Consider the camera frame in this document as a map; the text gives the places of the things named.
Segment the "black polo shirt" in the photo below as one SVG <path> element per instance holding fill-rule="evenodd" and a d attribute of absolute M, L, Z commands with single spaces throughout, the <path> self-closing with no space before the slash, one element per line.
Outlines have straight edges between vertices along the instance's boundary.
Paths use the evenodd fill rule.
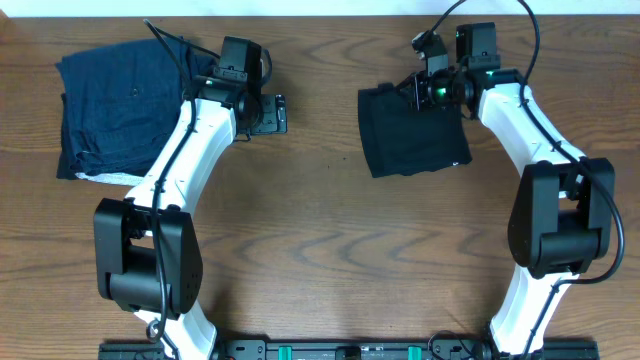
<path fill-rule="evenodd" d="M 358 125 L 374 178 L 435 172 L 472 161 L 458 106 L 417 110 L 390 83 L 358 91 Z"/>

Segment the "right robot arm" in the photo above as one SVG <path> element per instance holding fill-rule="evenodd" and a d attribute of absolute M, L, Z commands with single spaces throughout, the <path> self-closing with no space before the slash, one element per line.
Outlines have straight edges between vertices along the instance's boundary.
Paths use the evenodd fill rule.
<path fill-rule="evenodd" d="M 560 134 L 536 104 L 528 73 L 502 68 L 493 23 L 457 27 L 455 65 L 434 29 L 411 45 L 426 63 L 398 87 L 411 105 L 467 107 L 520 175 L 507 228 L 514 273 L 487 339 L 468 348 L 469 358 L 599 358 L 594 341 L 546 340 L 544 333 L 570 286 L 604 282 L 621 264 L 625 238 L 612 164 L 587 157 Z"/>

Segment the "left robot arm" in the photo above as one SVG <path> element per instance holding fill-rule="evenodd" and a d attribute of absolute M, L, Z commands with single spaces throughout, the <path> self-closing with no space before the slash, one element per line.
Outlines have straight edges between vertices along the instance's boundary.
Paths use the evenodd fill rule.
<path fill-rule="evenodd" d="M 193 213 L 216 162 L 237 141 L 287 131 L 286 100 L 263 93 L 269 51 L 228 36 L 210 74 L 186 80 L 169 140 L 142 181 L 94 214 L 99 294 L 146 324 L 141 343 L 104 343 L 102 359 L 210 359 L 216 327 L 198 294 L 203 260 Z"/>

